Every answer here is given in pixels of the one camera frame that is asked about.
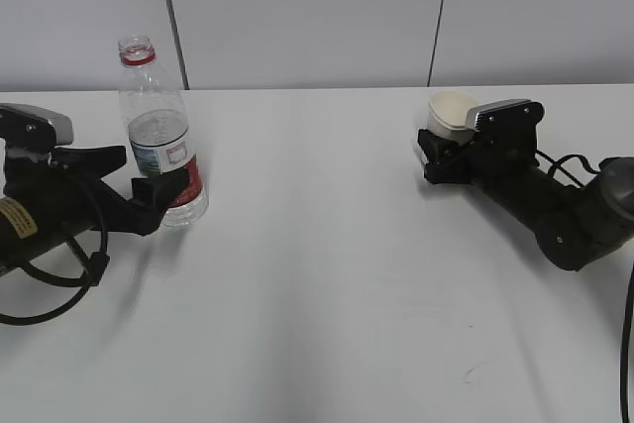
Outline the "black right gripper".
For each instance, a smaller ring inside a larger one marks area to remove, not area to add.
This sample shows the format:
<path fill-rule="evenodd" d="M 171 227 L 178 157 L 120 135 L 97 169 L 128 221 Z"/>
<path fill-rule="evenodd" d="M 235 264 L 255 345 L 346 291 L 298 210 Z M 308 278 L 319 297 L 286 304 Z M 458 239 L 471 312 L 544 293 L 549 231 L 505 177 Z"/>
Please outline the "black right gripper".
<path fill-rule="evenodd" d="M 545 179 L 537 171 L 535 126 L 477 133 L 459 144 L 418 131 L 424 177 L 432 184 L 473 185 L 498 205 L 544 205 Z"/>

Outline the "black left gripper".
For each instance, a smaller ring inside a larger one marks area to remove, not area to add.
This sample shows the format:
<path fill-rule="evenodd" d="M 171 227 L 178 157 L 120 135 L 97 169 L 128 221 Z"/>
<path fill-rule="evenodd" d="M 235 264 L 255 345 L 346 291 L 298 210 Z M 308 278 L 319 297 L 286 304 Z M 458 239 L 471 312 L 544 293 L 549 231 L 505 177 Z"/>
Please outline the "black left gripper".
<path fill-rule="evenodd" d="M 41 274 L 32 260 L 66 244 L 85 274 L 109 262 L 108 232 L 147 236 L 156 231 L 189 185 L 184 168 L 131 180 L 126 199 L 102 178 L 127 163 L 124 146 L 55 148 L 47 154 L 8 150 L 1 199 L 1 272 Z"/>

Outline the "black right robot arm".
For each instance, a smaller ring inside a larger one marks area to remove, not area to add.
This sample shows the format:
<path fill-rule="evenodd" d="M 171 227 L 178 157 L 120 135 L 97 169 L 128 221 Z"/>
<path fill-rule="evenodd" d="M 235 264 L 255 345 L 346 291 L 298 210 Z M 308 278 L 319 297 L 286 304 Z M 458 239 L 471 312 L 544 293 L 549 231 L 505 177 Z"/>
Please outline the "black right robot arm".
<path fill-rule="evenodd" d="M 536 160 L 536 134 L 479 132 L 461 145 L 422 129 L 433 184 L 473 185 L 529 229 L 544 256 L 580 270 L 633 237 L 633 159 L 610 158 L 586 185 L 563 185 Z"/>

